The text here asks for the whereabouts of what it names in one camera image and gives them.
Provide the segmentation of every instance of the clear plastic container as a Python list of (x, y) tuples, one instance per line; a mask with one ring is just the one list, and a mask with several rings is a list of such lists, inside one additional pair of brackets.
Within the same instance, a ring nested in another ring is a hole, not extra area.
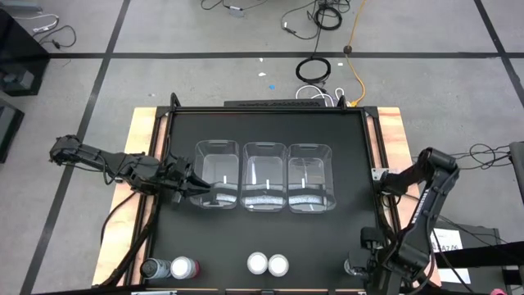
[(203, 208), (231, 209), (238, 199), (238, 143), (206, 140), (195, 146), (195, 173), (211, 184), (209, 193), (191, 197)]
[(286, 205), (286, 146), (248, 143), (244, 147), (242, 205), (249, 211), (279, 211)]
[(332, 151), (325, 144), (299, 143), (287, 149), (287, 201), (292, 212), (322, 213), (335, 207)]

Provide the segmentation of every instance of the silver can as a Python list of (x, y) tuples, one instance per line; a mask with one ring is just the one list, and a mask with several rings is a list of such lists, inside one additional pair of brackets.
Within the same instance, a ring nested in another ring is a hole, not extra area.
[(144, 279), (164, 279), (171, 276), (171, 261), (147, 258), (140, 266)]

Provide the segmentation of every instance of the wooden table frame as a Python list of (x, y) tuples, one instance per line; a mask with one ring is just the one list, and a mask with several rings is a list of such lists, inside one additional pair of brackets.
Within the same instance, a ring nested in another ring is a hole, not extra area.
[[(387, 163), (390, 169), (404, 170), (412, 165), (411, 155), (409, 153), (408, 142), (404, 132), (404, 125), (400, 115), (400, 109), (397, 107), (379, 107), (370, 108), (368, 113), (376, 112), (377, 118), (373, 119), (368, 116), (368, 130), (371, 142), (373, 161), (376, 168), (382, 167), (382, 162)], [(164, 147), (165, 131), (168, 124), (168, 116), (157, 116), (156, 107), (138, 107), (135, 108), (133, 119), (129, 128), (129, 135), (125, 145), (124, 152), (139, 153), (149, 151), (150, 155), (154, 155), (160, 159), (162, 156), (162, 149)], [(127, 184), (117, 184), (113, 201), (111, 203), (111, 210), (120, 204), (129, 194), (131, 190)], [(418, 196), (419, 191), (416, 185), (409, 187), (408, 193), (412, 196)], [(147, 222), (148, 216), (151, 213), (152, 196), (135, 196), (129, 202), (123, 205), (109, 220), (106, 226), (106, 232), (100, 254), (98, 257), (95, 274), (93, 277), (93, 284), (99, 284), (107, 279), (111, 272), (122, 260), (122, 257), (129, 250), (134, 236), (139, 233)], [(417, 202), (411, 198), (403, 197), (397, 206), (398, 215), (400, 218), (400, 227), (404, 228), (409, 223), (411, 215), (417, 205)], [(138, 208), (143, 207), (145, 210), (140, 211)], [(388, 216), (388, 221), (391, 224), (391, 216)], [(125, 276), (119, 282), (122, 284), (140, 284), (141, 277), (139, 267), (144, 260), (146, 254), (145, 242), (138, 252), (134, 263), (132, 264), (133, 271), (131, 276)], [(434, 284), (440, 285), (440, 276), (437, 268), (431, 276), (431, 281)], [(198, 289), (201, 291), (216, 291), (215, 289)], [(326, 290), (293, 290), (301, 292), (326, 292)], [(356, 292), (362, 290), (337, 290), (343, 292)]]

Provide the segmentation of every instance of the black table surface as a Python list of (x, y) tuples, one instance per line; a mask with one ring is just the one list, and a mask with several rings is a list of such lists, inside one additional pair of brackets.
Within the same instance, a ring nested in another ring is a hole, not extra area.
[[(376, 226), (371, 161), (359, 113), (346, 114), (177, 114), (171, 130), (173, 154), (194, 157), (201, 140), (322, 143), (332, 149), (337, 206), (329, 212), (295, 214), (286, 206), (277, 213), (201, 209), (184, 202), (177, 211), (162, 204), (149, 257), (199, 261), (195, 279), (155, 279), (157, 288), (362, 288), (343, 270), (351, 254), (365, 266), (369, 253), (360, 248), (360, 230)], [(240, 174), (242, 174), (242, 157)], [(252, 252), (283, 254), (288, 273), (253, 275), (246, 267)]]

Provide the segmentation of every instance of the white paper sign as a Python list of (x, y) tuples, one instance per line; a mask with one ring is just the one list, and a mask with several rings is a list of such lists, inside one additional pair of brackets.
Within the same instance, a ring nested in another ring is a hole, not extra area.
[[(460, 232), (458, 230), (435, 229), (435, 234), (443, 252), (462, 249), (462, 241), (460, 240)], [(433, 247), (433, 252), (438, 253), (439, 248), (436, 245), (435, 235), (433, 233), (431, 233), (431, 246)], [(455, 270), (457, 270), (458, 275), (460, 275), (466, 284), (472, 283), (469, 279), (468, 269)], [(457, 278), (451, 269), (440, 268), (439, 275), (442, 282), (460, 283), (459, 278)]]

